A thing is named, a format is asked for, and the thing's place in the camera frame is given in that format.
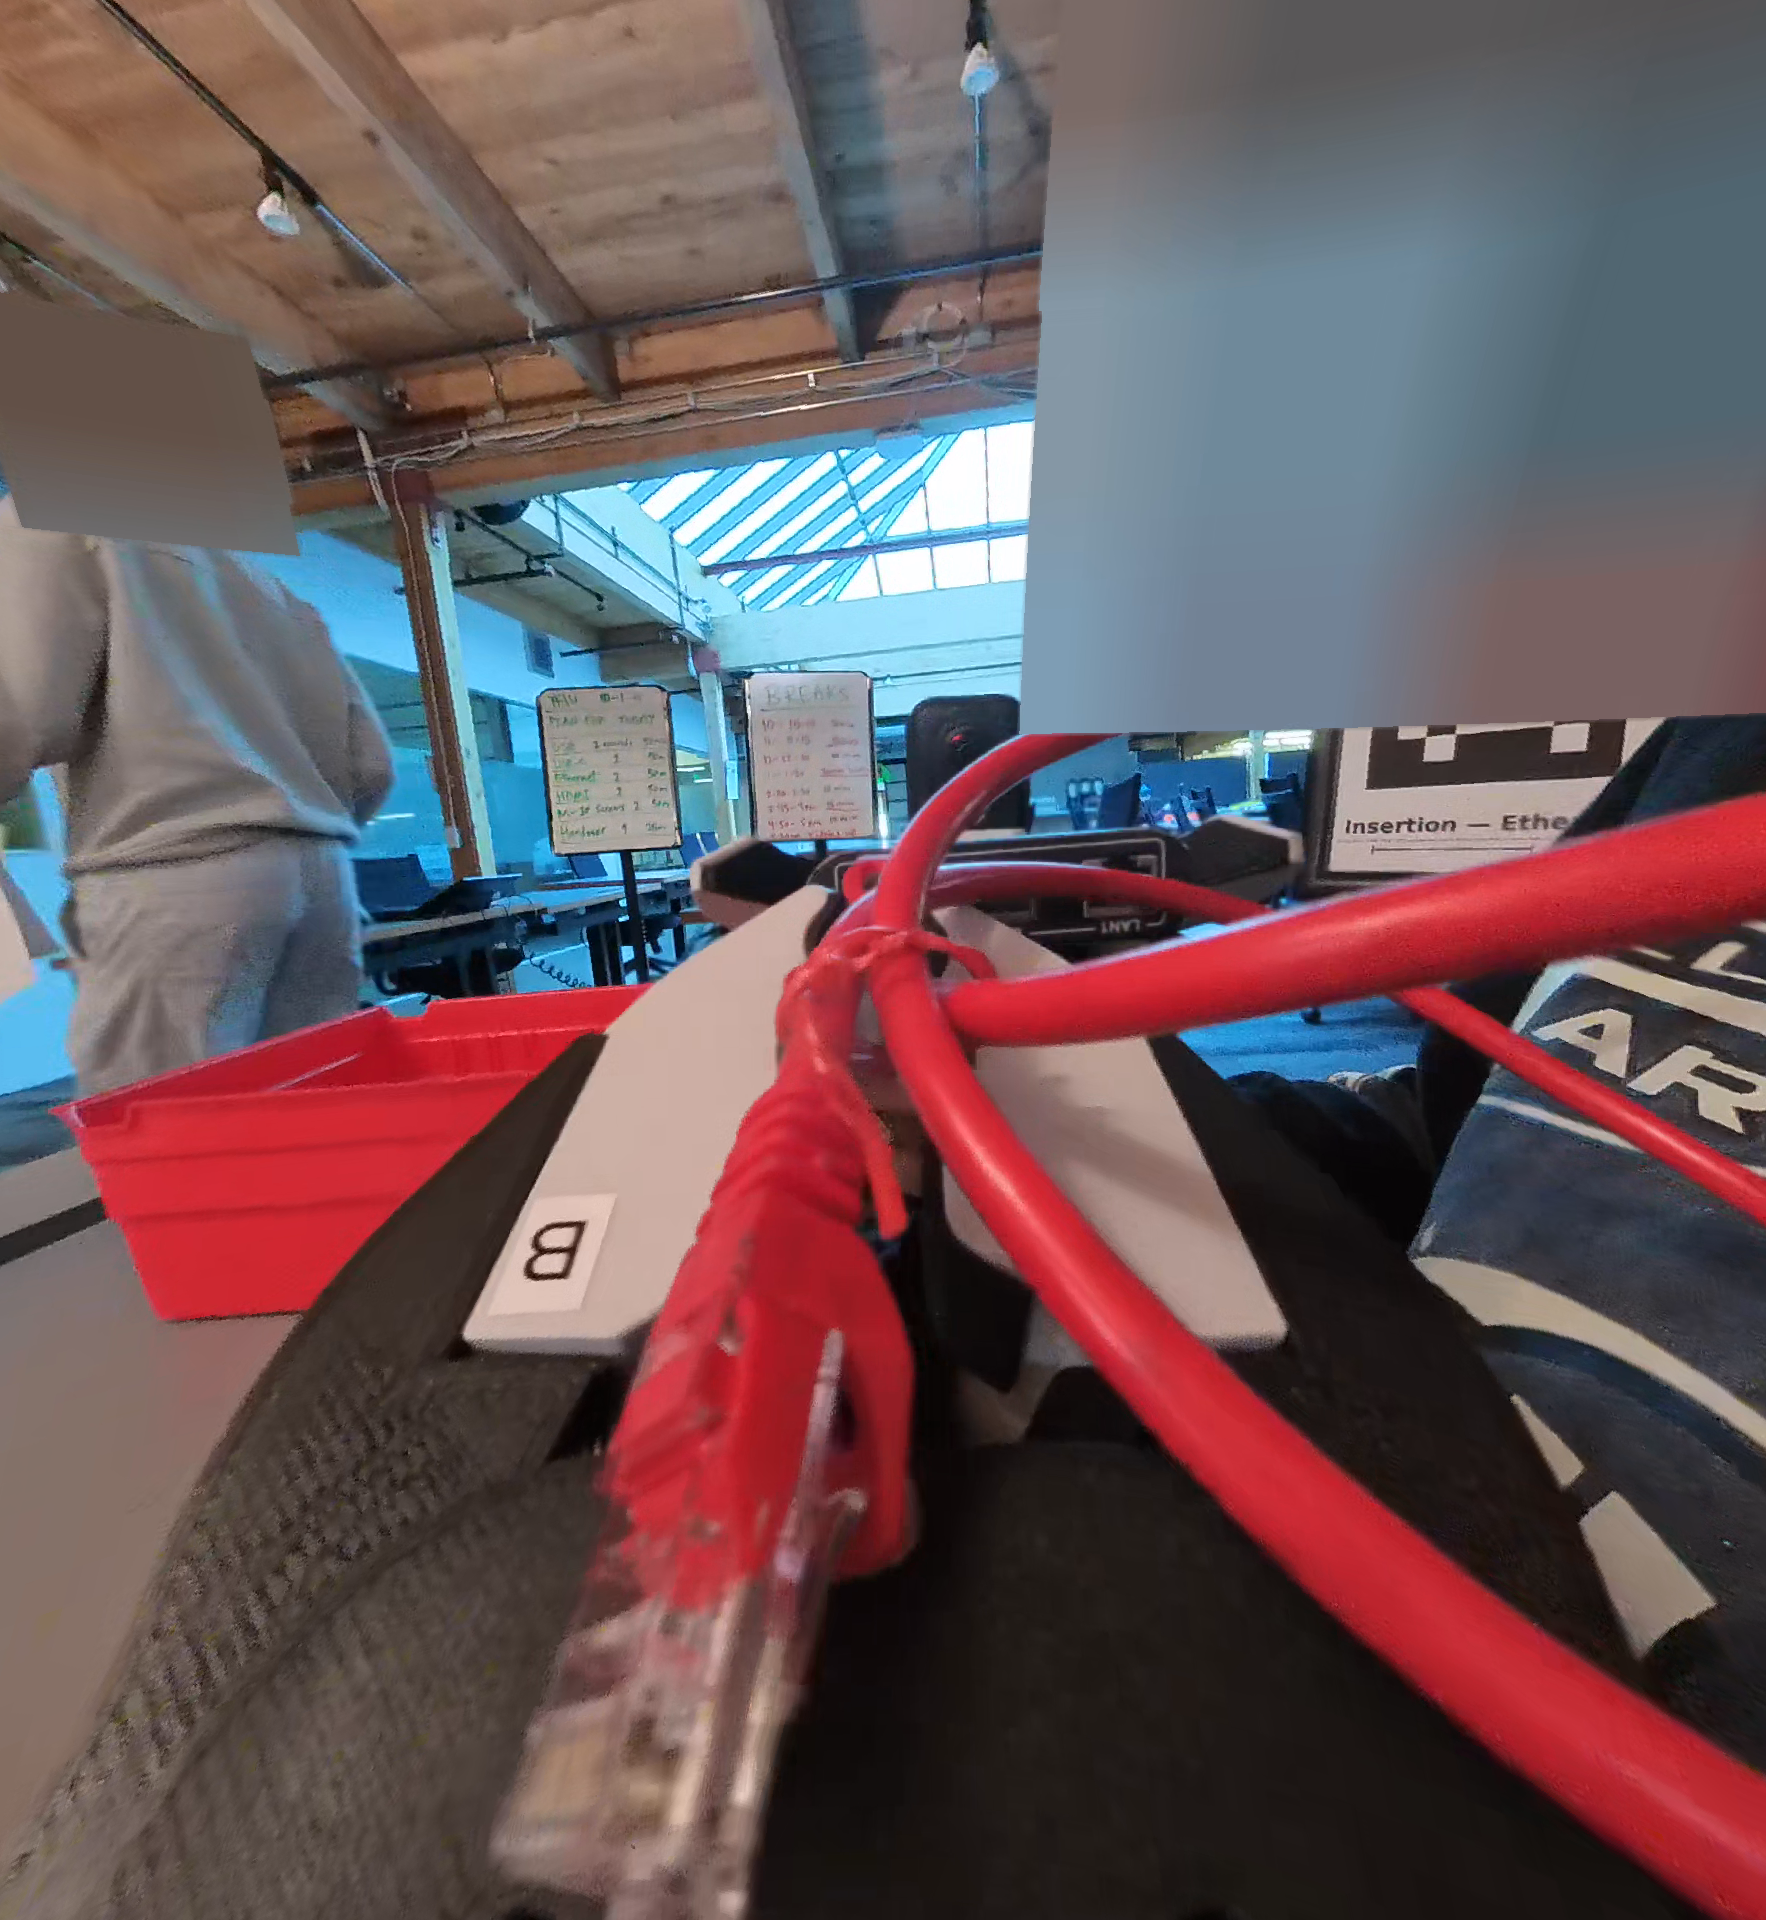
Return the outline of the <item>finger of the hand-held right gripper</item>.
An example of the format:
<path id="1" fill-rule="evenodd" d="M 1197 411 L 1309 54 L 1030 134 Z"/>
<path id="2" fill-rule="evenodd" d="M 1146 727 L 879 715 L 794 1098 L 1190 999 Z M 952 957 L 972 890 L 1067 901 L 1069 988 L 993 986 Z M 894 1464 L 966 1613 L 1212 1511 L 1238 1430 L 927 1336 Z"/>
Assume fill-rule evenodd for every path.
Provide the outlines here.
<path id="1" fill-rule="evenodd" d="M 814 856 L 770 840 L 733 840 L 693 865 L 696 914 L 706 925 L 730 932 L 794 897 L 822 910 L 831 895 L 817 885 L 817 867 Z"/>
<path id="2" fill-rule="evenodd" d="M 1216 813 L 1190 832 L 1190 881 L 1239 901 L 1277 904 L 1303 878 L 1303 835 L 1270 820 Z"/>

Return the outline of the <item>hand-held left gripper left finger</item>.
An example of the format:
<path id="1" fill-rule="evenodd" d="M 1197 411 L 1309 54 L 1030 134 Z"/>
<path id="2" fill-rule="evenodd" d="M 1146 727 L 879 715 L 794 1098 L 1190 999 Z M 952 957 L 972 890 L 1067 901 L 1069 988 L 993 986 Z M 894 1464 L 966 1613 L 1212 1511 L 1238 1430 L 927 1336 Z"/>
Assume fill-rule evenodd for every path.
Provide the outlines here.
<path id="1" fill-rule="evenodd" d="M 662 1311 L 754 1102 L 776 1076 L 788 976 L 831 894 L 803 888 L 650 985 L 516 1215 L 464 1343 L 612 1358 Z"/>

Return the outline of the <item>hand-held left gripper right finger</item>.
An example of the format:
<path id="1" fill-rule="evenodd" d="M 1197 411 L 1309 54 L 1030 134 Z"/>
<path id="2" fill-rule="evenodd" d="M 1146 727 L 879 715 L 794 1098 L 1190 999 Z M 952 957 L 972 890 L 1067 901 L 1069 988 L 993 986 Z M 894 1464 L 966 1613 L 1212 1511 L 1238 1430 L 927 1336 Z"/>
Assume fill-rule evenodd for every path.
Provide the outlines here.
<path id="1" fill-rule="evenodd" d="M 1041 1167 L 1154 1289 L 1223 1355 L 1268 1353 L 1287 1318 L 1146 1041 L 981 1047 L 976 1075 Z M 942 1229 L 963 1271 L 938 1316 L 963 1355 L 1073 1355 L 1001 1243 L 942 1174 Z"/>

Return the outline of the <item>red plastic bin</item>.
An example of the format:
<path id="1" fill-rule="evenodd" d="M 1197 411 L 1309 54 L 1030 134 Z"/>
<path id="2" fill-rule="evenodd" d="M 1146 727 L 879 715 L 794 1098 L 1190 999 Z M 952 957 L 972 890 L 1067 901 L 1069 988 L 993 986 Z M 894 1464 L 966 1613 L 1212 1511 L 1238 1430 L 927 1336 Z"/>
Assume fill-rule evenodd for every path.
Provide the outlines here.
<path id="1" fill-rule="evenodd" d="M 641 994 L 371 1009 L 57 1118 L 162 1320 L 299 1314 L 527 1083 Z"/>

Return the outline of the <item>handwritten whiteboard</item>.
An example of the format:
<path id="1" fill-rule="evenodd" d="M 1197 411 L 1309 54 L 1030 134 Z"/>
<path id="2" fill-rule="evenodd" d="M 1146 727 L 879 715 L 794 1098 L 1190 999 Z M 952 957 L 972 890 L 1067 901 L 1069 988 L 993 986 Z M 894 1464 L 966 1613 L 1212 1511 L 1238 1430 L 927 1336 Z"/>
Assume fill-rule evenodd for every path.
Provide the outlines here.
<path id="1" fill-rule="evenodd" d="M 549 688 L 535 705 L 551 850 L 678 852 L 682 809 L 669 692 Z"/>
<path id="2" fill-rule="evenodd" d="M 877 835 L 871 678 L 760 671 L 744 683 L 751 835 L 770 843 L 867 843 Z"/>

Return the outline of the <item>long wooden work table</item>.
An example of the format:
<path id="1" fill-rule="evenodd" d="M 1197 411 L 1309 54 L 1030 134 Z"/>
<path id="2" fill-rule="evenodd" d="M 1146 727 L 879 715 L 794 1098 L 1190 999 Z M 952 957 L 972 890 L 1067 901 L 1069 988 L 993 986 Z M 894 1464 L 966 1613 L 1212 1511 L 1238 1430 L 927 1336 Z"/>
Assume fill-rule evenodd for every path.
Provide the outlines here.
<path id="1" fill-rule="evenodd" d="M 366 986 L 388 999 L 506 996 L 524 968 L 537 986 L 647 985 L 688 953 L 698 921 L 688 878 L 513 890 L 483 905 L 371 921 L 360 934 Z"/>

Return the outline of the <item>framed black white marker sign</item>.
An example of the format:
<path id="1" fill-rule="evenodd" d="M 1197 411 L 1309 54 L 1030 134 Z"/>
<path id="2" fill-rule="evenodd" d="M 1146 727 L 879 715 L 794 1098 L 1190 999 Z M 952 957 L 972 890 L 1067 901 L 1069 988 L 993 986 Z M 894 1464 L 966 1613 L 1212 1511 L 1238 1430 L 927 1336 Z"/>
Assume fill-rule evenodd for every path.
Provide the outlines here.
<path id="1" fill-rule="evenodd" d="M 1613 719 L 1324 732 L 1309 766 L 1304 879 L 1348 892 L 1542 850 L 1656 729 Z"/>

